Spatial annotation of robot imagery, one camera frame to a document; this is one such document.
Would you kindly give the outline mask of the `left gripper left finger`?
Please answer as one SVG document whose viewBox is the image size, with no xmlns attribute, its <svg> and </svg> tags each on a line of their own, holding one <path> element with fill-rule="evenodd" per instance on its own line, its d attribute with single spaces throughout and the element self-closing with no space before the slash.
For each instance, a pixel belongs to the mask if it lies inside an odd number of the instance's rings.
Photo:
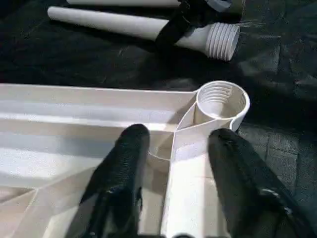
<svg viewBox="0 0 317 238">
<path fill-rule="evenodd" d="M 96 196 L 85 238 L 135 238 L 143 208 L 142 184 L 150 132 L 133 124 L 98 165 L 81 198 Z"/>
</svg>

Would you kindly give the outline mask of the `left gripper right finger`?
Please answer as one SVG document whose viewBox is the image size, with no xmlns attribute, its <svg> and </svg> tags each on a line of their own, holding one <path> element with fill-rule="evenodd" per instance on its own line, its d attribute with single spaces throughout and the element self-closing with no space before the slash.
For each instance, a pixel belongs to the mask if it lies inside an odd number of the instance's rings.
<svg viewBox="0 0 317 238">
<path fill-rule="evenodd" d="M 233 238 L 315 238 L 306 214 L 250 142 L 230 129 L 210 133 L 208 155 Z"/>
</svg>

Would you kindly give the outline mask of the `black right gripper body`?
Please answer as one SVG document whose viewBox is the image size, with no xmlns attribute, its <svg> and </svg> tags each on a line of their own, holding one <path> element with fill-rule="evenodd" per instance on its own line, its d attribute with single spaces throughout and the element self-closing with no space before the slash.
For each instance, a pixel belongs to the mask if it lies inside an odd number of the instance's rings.
<svg viewBox="0 0 317 238">
<path fill-rule="evenodd" d="M 180 0 L 179 3 L 179 13 L 193 26 L 237 23 L 245 7 L 244 0 Z"/>
</svg>

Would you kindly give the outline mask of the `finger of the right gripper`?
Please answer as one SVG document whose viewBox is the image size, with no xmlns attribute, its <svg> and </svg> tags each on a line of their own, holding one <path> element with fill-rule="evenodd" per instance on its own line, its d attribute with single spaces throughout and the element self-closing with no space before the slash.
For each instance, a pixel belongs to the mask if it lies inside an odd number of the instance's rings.
<svg viewBox="0 0 317 238">
<path fill-rule="evenodd" d="M 167 48 L 175 45 L 192 29 L 191 17 L 176 14 L 164 25 L 156 37 L 157 48 Z"/>
</svg>

